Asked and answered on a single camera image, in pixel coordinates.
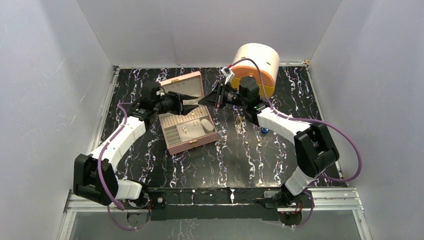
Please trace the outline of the pink jewelry box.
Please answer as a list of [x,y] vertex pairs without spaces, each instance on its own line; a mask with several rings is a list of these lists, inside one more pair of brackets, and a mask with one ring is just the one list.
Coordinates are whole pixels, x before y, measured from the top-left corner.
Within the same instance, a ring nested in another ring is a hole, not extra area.
[[[166,92],[172,91],[185,95],[199,96],[204,94],[202,75],[200,71],[184,74],[160,82]],[[171,155],[213,143],[218,138],[212,115],[208,108],[199,105],[198,101],[184,101],[185,105],[198,105],[188,115],[165,113],[159,115],[159,121],[166,142],[167,150]],[[202,119],[208,119],[214,126],[214,132],[205,134],[201,124]]]

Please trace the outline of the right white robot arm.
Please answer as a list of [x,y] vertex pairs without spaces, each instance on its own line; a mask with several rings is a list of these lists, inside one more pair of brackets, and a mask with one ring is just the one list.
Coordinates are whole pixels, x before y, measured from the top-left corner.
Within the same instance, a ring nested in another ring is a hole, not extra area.
[[336,144],[323,123],[310,123],[281,117],[260,97],[260,87],[253,76],[244,76],[239,87],[233,88],[229,79],[233,72],[223,68],[226,80],[199,100],[200,105],[222,109],[226,105],[242,107],[246,120],[290,140],[295,148],[297,167],[282,184],[280,192],[265,197],[263,203],[295,207],[302,193],[328,167],[340,158]]

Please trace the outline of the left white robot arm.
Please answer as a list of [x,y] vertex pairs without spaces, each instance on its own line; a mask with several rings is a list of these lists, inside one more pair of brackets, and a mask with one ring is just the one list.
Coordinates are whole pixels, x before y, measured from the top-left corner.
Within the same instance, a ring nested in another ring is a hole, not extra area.
[[159,82],[148,82],[141,88],[141,96],[125,110],[119,103],[124,118],[118,128],[96,149],[79,154],[74,160],[73,193],[103,206],[115,204],[124,210],[123,200],[137,208],[149,203],[149,194],[135,180],[118,179],[115,170],[129,148],[144,135],[153,120],[160,114],[185,116],[197,108],[187,101],[196,100],[200,94],[183,94],[165,91]]

